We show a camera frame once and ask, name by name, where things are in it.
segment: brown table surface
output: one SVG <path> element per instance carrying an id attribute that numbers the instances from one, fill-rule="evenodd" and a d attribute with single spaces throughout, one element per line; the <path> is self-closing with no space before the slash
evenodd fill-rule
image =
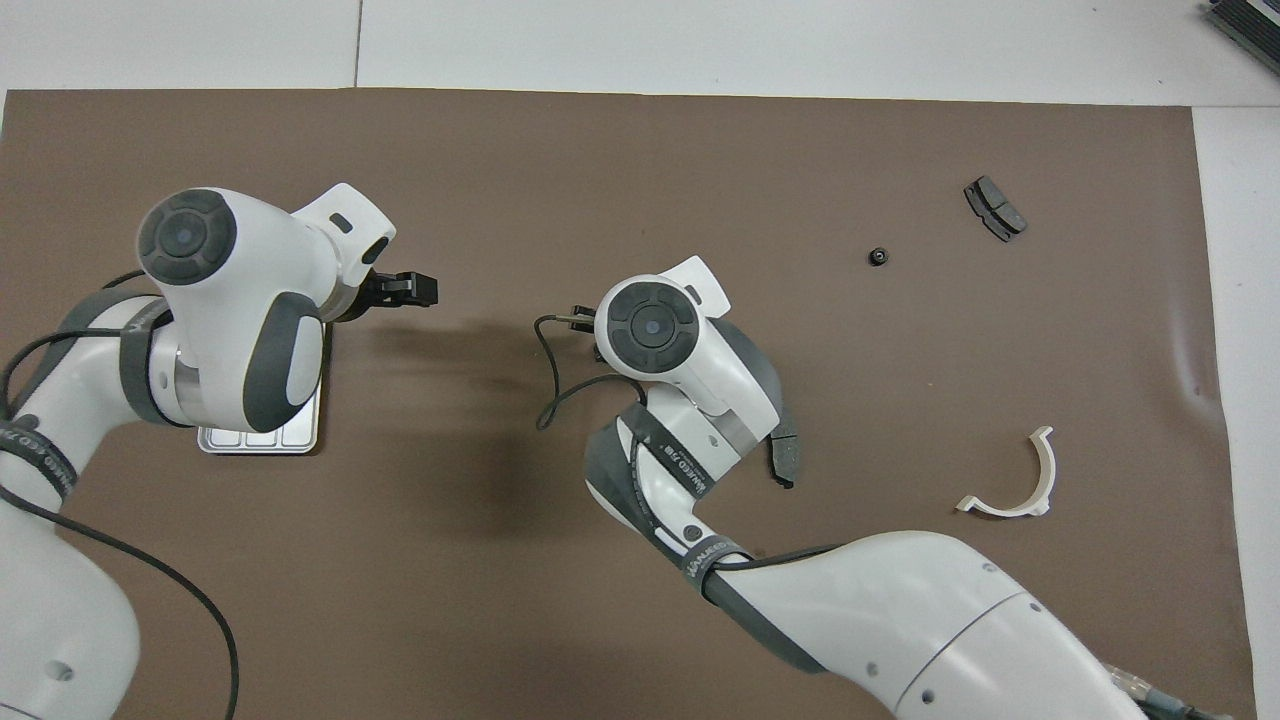
<path id="1" fill-rule="evenodd" d="M 531 320 L 695 252 L 804 441 L 796 489 L 758 450 L 700 505 L 714 528 L 760 555 L 952 534 L 1098 657 L 1253 717 L 1188 109 L 340 90 L 13 92 L 5 111 L 4 356 L 134 268 L 143 214 L 192 186 L 293 210 L 351 182 L 399 228 L 379 269 L 440 279 L 436 307 L 337 328 L 314 456 L 214 457 L 133 424 L 65 507 L 220 603 L 239 717 L 888 717 L 756 647 L 590 498 L 584 443 L 626 388 L 534 430 Z M 965 204 L 982 174 L 1030 223 L 1010 243 Z M 603 370 L 552 332 L 568 382 Z M 1024 500 L 1046 424 L 1046 516 L 952 510 Z M 118 717 L 220 716 L 198 605 L 72 542 L 142 628 Z"/>

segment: white floor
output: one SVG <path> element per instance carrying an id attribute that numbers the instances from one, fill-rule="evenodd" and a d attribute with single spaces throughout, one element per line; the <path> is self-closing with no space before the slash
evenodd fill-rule
<path id="1" fill-rule="evenodd" d="M 1280 77 L 1199 13 L 1192 0 L 0 0 L 0 92 L 358 85 L 1194 106 L 1258 716 L 1280 719 Z"/>

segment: velcro strap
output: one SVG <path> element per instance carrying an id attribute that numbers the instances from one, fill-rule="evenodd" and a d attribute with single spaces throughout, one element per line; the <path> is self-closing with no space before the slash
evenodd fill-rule
<path id="1" fill-rule="evenodd" d="M 649 448 L 667 473 L 694 496 L 694 500 L 701 500 L 716 487 L 716 478 L 644 405 L 635 404 L 627 407 L 621 418 L 631 433 L 640 438 L 640 442 Z"/>
<path id="2" fill-rule="evenodd" d="M 164 416 L 151 396 L 151 338 L 155 329 L 173 322 L 164 299 L 148 302 L 120 329 L 120 387 L 129 407 L 147 423 L 179 425 Z"/>
<path id="3" fill-rule="evenodd" d="M 690 582 L 699 593 L 703 593 L 703 584 L 707 583 L 707 574 L 710 573 L 716 564 L 719 562 L 721 557 L 731 555 L 733 552 L 745 555 L 742 546 L 728 539 L 724 536 L 707 536 L 698 544 L 689 548 L 689 552 L 680 560 L 680 571 L 684 573 L 685 579 Z"/>
<path id="4" fill-rule="evenodd" d="M 76 468 L 72 461 L 58 450 L 54 441 L 31 428 L 0 420 L 0 452 L 15 455 L 40 470 L 63 500 L 76 487 Z"/>

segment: cable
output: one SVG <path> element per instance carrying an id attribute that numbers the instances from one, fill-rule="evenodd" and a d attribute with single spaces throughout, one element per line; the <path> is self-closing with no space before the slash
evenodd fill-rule
<path id="1" fill-rule="evenodd" d="M 145 273 L 142 270 L 129 270 L 128 273 L 124 273 L 123 275 L 120 275 L 120 277 L 113 279 L 111 282 L 104 284 L 102 290 L 110 290 L 110 288 L 113 288 L 113 287 L 115 287 L 115 286 L 118 286 L 120 283 L 132 281 L 133 278 L 142 277 L 143 274 Z"/>
<path id="2" fill-rule="evenodd" d="M 28 342 L 26 346 L 22 347 L 22 350 L 14 354 L 14 356 L 9 360 L 9 363 L 5 364 L 4 370 L 0 372 L 0 420 L 12 419 L 10 418 L 12 409 L 9 407 L 9 379 L 13 377 L 14 370 L 17 370 L 19 365 L 22 365 L 22 361 L 29 357 L 32 352 L 35 352 L 36 350 L 38 350 L 45 345 L 59 342 L 63 340 L 82 338 L 82 337 L 120 337 L 120 331 L 110 328 L 59 331 Z M 196 600 L 198 600 L 200 603 L 205 606 L 205 610 L 207 610 L 209 614 L 214 618 L 214 621 L 218 623 L 218 628 L 223 632 L 223 639 L 227 641 L 227 655 L 230 660 L 232 679 L 230 679 L 230 696 L 227 701 L 227 715 L 224 716 L 224 719 L 230 720 L 236 715 L 236 701 L 239 697 L 239 653 L 236 650 L 236 637 L 232 634 L 232 628 L 230 624 L 227 623 L 227 618 L 223 616 L 220 610 L 218 610 L 218 606 L 214 605 L 214 601 L 210 600 L 210 597 L 205 594 L 204 591 L 196 587 L 196 583 L 188 580 L 182 573 L 174 570 L 160 559 L 137 547 L 133 547 L 127 542 L 115 539 L 104 532 L 95 530 L 93 528 L 77 523 L 70 518 L 65 518 L 63 515 L 59 515 L 58 512 L 45 510 L 38 505 L 28 502 L 27 500 L 18 497 L 13 492 L 10 492 L 9 488 L 4 487 L 4 484 L 0 484 L 0 500 L 4 500 L 9 505 L 13 505 L 18 510 L 23 510 L 37 518 L 44 518 L 50 523 L 61 525 L 63 528 L 67 528 L 68 530 L 72 530 L 74 533 L 79 533 L 90 539 L 95 539 L 125 555 L 132 555 L 133 557 L 141 560 L 142 562 L 146 562 L 147 565 L 151 565 L 156 570 L 160 570 L 161 573 L 168 575 L 169 579 L 182 585 L 183 589 L 186 589 Z"/>
<path id="3" fill-rule="evenodd" d="M 649 402 L 649 395 L 644 391 L 644 386 L 641 386 L 634 378 L 628 378 L 618 373 L 596 375 L 589 380 L 581 382 L 568 388 L 564 392 L 561 392 L 559 366 L 556 363 L 556 354 L 552 351 L 550 343 L 547 342 L 547 336 L 543 334 L 543 323 L 549 323 L 552 320 L 558 323 L 586 323 L 590 322 L 591 319 L 580 315 L 543 315 L 541 318 L 534 320 L 534 334 L 538 336 L 538 343 L 543 346 L 543 352 L 547 355 L 547 363 L 552 368 L 552 388 L 553 388 L 552 389 L 553 397 L 550 402 L 548 402 L 547 406 L 543 407 L 543 411 L 538 414 L 538 420 L 534 423 L 534 427 L 536 427 L 539 430 L 545 430 L 547 428 L 552 427 L 552 423 L 556 420 L 556 413 L 559 410 L 559 406 L 566 400 L 573 397 L 579 392 L 596 383 L 603 383 L 603 382 L 627 383 L 628 386 L 631 386 L 631 389 L 636 391 L 636 397 L 639 398 L 640 405 L 646 405 Z"/>
<path id="4" fill-rule="evenodd" d="M 63 340 L 79 338 L 79 337 L 120 337 L 119 329 L 108 328 L 88 328 L 82 331 L 59 331 L 56 333 L 49 333 L 45 337 L 33 340 L 23 346 L 9 363 L 0 372 L 0 420 L 12 420 L 10 413 L 13 409 L 9 407 L 9 379 L 13 377 L 13 372 L 22 365 L 22 361 L 27 359 L 32 352 L 40 350 L 41 346 L 59 342 Z"/>
<path id="5" fill-rule="evenodd" d="M 100 530 L 95 530 L 88 525 L 77 523 L 70 518 L 65 518 L 63 515 L 59 515 L 58 512 L 45 510 L 38 505 L 28 502 L 22 497 L 18 497 L 13 492 L 10 492 L 9 488 L 4 487 L 4 484 L 0 484 L 0 500 L 4 500 L 9 505 L 13 505 L 18 510 L 24 510 L 37 518 L 44 518 L 45 520 L 61 525 L 68 530 L 79 533 L 108 547 L 119 550 L 125 555 L 132 555 L 133 557 L 155 568 L 156 570 L 160 570 L 161 573 L 168 575 L 169 579 L 178 583 L 179 585 L 182 585 L 183 589 L 195 596 L 195 598 L 198 600 L 200 603 L 205 606 L 205 610 L 207 610 L 209 614 L 212 615 L 214 621 L 218 623 L 218 628 L 223 632 L 223 639 L 227 641 L 227 655 L 230 660 L 232 688 L 230 688 L 230 697 L 227 700 L 227 715 L 224 716 L 224 719 L 232 720 L 232 717 L 236 715 L 236 701 L 239 697 L 239 653 L 236 651 L 236 637 L 232 634 L 232 626 L 230 624 L 227 623 L 227 618 L 223 616 L 220 610 L 218 610 L 218 606 L 214 605 L 214 601 L 210 600 L 210 597 L 205 594 L 204 591 L 196 587 L 196 583 L 192 583 L 182 573 L 174 570 L 173 568 L 166 565 L 163 560 L 147 553 L 146 551 L 133 547 L 132 544 L 124 541 L 115 539 L 111 536 L 102 533 Z"/>

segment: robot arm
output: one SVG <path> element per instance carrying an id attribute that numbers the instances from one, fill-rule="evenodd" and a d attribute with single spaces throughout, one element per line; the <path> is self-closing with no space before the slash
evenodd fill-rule
<path id="1" fill-rule="evenodd" d="M 897 717 L 1143 717 L 1043 603 L 954 538 L 886 533 L 751 560 L 701 523 L 698 500 L 782 413 L 777 373 L 727 310 L 696 256 L 604 296 L 600 355 L 663 383 L 588 443 L 588 488 L 611 515 L 774 655 L 849 678 Z"/>
<path id="2" fill-rule="evenodd" d="M 18 498 L 0 503 L 0 719 L 109 717 L 138 657 L 124 593 L 18 505 L 56 512 L 124 423 L 288 421 L 315 391 L 321 323 L 436 301 L 431 278 L 371 270 L 394 233 L 347 184 L 293 214 L 218 188 L 147 214 L 138 255 L 163 296 L 115 287 L 82 301 L 0 407 L 0 484 Z"/>

